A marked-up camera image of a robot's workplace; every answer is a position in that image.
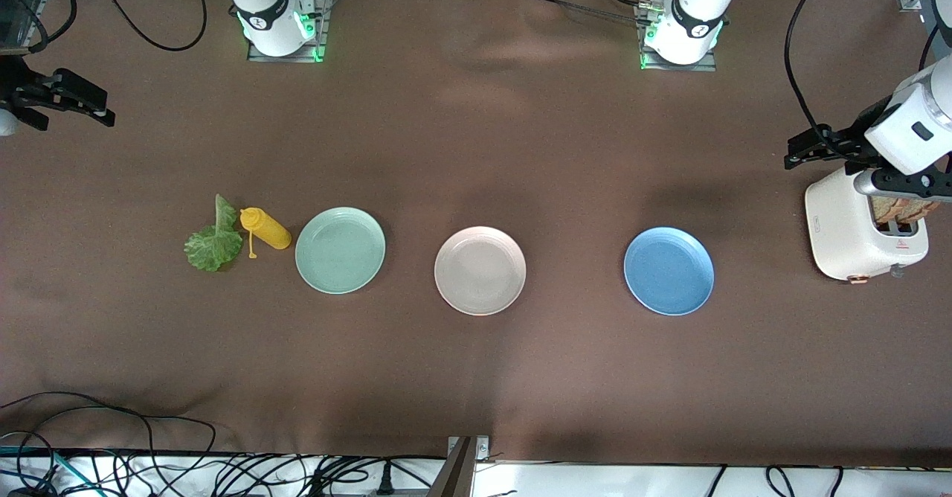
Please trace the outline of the green lettuce leaf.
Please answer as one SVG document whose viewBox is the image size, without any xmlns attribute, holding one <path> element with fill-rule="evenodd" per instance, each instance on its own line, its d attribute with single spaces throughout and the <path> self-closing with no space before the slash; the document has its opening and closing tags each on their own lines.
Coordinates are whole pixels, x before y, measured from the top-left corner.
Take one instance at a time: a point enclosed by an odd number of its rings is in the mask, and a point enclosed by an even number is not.
<svg viewBox="0 0 952 497">
<path fill-rule="evenodd" d="M 237 210 L 224 196 L 217 194 L 214 222 L 191 234 L 184 243 L 187 262 L 194 269 L 215 272 L 234 260 L 242 250 L 237 220 Z"/>
</svg>

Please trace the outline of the yellow squeeze bottle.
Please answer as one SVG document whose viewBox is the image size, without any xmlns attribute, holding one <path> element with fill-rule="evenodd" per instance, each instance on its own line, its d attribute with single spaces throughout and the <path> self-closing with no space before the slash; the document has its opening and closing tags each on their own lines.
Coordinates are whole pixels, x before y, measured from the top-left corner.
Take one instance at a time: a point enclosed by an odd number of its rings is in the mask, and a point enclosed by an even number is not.
<svg viewBox="0 0 952 497">
<path fill-rule="evenodd" d="M 240 209 L 239 220 L 248 232 L 249 259 L 257 257 L 253 247 L 255 239 L 277 250 L 287 249 L 292 243 L 289 230 L 261 208 Z"/>
</svg>

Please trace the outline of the blue plate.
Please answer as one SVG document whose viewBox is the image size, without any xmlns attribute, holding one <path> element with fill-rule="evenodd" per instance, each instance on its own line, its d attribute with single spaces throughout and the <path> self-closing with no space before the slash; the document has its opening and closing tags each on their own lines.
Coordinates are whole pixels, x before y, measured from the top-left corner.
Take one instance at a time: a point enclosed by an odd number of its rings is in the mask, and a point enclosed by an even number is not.
<svg viewBox="0 0 952 497">
<path fill-rule="evenodd" d="M 652 227 L 625 250 L 623 280 L 647 310 L 686 316 L 708 302 L 716 272 L 710 253 L 693 235 L 676 227 Z"/>
</svg>

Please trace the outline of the green plate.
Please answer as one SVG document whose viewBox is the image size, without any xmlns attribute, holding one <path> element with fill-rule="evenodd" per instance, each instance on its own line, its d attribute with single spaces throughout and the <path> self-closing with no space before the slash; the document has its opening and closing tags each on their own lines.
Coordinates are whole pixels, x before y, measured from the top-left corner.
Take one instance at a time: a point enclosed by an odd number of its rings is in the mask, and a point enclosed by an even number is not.
<svg viewBox="0 0 952 497">
<path fill-rule="evenodd" d="M 299 233 L 295 265 L 307 286 L 324 294 L 360 290 L 385 261 L 385 233 L 374 216 L 359 208 L 330 208 Z"/>
</svg>

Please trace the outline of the beige plate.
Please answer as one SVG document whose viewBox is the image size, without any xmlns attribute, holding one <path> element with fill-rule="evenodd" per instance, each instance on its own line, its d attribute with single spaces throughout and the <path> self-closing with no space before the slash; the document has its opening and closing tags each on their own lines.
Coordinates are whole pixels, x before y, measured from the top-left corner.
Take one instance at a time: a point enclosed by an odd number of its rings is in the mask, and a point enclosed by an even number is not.
<svg viewBox="0 0 952 497">
<path fill-rule="evenodd" d="M 516 240 L 487 226 L 466 227 L 440 247 L 433 266 L 441 298 L 469 316 L 510 307 L 527 282 L 527 262 Z"/>
</svg>

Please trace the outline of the clear plastic box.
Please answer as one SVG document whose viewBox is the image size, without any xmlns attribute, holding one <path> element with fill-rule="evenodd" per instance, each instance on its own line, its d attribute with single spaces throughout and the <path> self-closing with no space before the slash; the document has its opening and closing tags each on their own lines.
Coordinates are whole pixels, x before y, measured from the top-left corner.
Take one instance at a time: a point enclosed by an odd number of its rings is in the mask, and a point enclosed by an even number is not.
<svg viewBox="0 0 952 497">
<path fill-rule="evenodd" d="M 30 55 L 45 49 L 39 22 L 44 0 L 0 0 L 0 54 Z"/>
</svg>

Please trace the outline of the white two-slot toaster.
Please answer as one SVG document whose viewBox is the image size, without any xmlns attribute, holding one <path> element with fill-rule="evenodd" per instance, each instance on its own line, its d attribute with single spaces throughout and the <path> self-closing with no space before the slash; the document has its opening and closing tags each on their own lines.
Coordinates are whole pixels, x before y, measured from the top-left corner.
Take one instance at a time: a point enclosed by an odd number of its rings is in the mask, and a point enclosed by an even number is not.
<svg viewBox="0 0 952 497">
<path fill-rule="evenodd" d="M 924 219 L 902 225 L 874 220 L 870 196 L 854 189 L 857 175 L 837 169 L 805 192 L 805 212 L 814 262 L 827 277 L 866 283 L 886 273 L 901 276 L 929 250 Z"/>
</svg>

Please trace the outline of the brown tablecloth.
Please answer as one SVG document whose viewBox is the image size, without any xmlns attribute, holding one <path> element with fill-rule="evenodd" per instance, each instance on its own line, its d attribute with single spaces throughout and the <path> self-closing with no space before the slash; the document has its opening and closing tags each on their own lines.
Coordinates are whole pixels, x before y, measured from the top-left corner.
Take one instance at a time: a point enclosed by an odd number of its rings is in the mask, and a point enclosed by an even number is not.
<svg viewBox="0 0 952 497">
<path fill-rule="evenodd" d="M 161 423 L 160 449 L 442 455 L 487 435 L 511 460 L 952 464 L 952 205 L 901 279 L 814 266 L 786 171 L 806 127 L 782 47 L 798 0 L 734 0 L 713 73 L 640 70 L 629 26 L 541 0 L 342 0 L 322 63 L 252 63 L 229 0 L 181 53 L 78 0 L 28 63 L 109 93 L 112 128 L 51 113 L 0 140 L 0 432 L 78 405 Z M 184 243 L 238 212 L 242 250 Z M 248 232 L 261 208 L 292 236 Z M 359 208 L 385 233 L 373 280 L 307 286 L 303 227 Z M 440 296 L 441 245 L 473 226 L 521 247 L 506 310 Z M 714 263 L 708 302 L 647 310 L 623 280 L 640 232 Z"/>
</svg>

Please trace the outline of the aluminium post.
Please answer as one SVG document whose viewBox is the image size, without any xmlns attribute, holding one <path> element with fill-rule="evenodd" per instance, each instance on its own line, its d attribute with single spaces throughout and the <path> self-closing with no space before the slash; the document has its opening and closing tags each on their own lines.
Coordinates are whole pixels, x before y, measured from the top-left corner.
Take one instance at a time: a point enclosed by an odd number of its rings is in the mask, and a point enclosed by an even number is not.
<svg viewBox="0 0 952 497">
<path fill-rule="evenodd" d="M 472 497 L 476 464 L 489 457 L 489 436 L 453 436 L 448 439 L 448 457 L 426 497 Z"/>
</svg>

